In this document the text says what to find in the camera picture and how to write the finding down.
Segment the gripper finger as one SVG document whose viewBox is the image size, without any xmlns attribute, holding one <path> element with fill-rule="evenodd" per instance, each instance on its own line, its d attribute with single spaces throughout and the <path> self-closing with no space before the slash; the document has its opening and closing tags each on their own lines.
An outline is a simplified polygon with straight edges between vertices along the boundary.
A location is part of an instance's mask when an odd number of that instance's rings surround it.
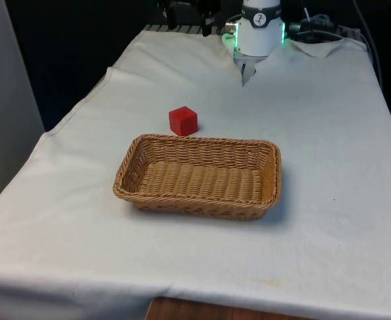
<svg viewBox="0 0 391 320">
<path fill-rule="evenodd" d="M 202 35 L 208 36 L 212 33 L 212 26 L 215 16 L 221 11 L 220 0 L 199 0 L 198 13 L 201 17 Z"/>
<path fill-rule="evenodd" d="M 158 7 L 161 9 L 163 16 L 166 18 L 168 29 L 175 29 L 177 27 L 176 19 L 176 0 L 158 0 Z"/>
</svg>

